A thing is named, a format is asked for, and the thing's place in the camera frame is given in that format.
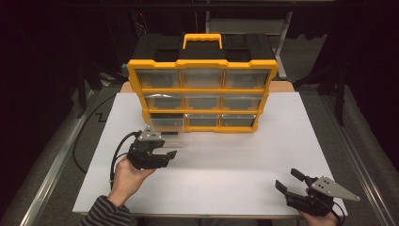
white surface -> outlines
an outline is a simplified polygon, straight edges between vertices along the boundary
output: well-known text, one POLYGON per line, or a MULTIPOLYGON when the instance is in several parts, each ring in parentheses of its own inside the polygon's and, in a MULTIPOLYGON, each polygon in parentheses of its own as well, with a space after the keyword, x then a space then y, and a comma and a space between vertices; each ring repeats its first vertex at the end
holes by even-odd
MULTIPOLYGON (((87 212, 98 196, 109 193, 114 151, 127 134, 145 126, 136 95, 119 93, 73 212, 87 212)), ((120 153, 128 151, 133 139, 126 140, 120 153)), ((184 141, 168 167, 158 169, 126 203, 132 213, 289 218, 298 213, 286 206, 276 180, 305 194, 305 183, 290 174, 291 168, 333 178, 295 92, 270 93, 256 133, 186 133, 184 141)), ((335 202, 344 208, 342 200, 335 202)))

storage organizer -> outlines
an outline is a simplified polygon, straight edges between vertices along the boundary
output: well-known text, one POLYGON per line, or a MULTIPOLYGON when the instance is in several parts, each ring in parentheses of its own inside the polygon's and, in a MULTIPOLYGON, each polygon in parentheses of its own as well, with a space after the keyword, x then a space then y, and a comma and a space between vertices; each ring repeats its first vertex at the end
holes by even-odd
POLYGON ((254 132, 278 63, 265 34, 143 35, 128 63, 156 131, 254 132))

person's hand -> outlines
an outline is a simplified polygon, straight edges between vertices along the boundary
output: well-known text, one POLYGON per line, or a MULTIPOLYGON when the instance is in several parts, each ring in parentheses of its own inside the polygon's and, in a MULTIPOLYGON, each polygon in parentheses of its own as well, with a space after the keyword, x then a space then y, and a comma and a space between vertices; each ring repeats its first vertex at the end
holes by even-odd
POLYGON ((108 199, 117 207, 123 206, 138 191, 144 180, 154 172, 155 169, 136 169, 129 159, 124 157, 115 167, 114 185, 108 199))
POLYGON ((328 213, 325 217, 314 217, 302 211, 299 211, 299 214, 308 221, 309 226, 337 226, 338 220, 331 213, 328 213))

yellow handle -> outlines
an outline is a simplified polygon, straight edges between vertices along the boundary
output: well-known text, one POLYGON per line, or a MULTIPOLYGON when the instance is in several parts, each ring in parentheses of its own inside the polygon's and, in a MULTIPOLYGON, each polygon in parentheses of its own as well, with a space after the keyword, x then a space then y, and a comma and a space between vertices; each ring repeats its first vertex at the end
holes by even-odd
POLYGON ((222 36, 220 34, 185 34, 183 48, 188 41, 209 41, 217 40, 219 42, 219 48, 222 49, 222 36))

striped sleeve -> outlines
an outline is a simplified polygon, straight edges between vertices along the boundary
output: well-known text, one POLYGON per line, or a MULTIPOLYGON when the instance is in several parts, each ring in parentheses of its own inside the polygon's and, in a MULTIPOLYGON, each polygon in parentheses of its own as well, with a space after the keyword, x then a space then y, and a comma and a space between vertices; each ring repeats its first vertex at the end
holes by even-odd
POLYGON ((79 226, 92 225, 130 225, 130 211, 126 206, 116 207, 106 196, 100 196, 79 226))

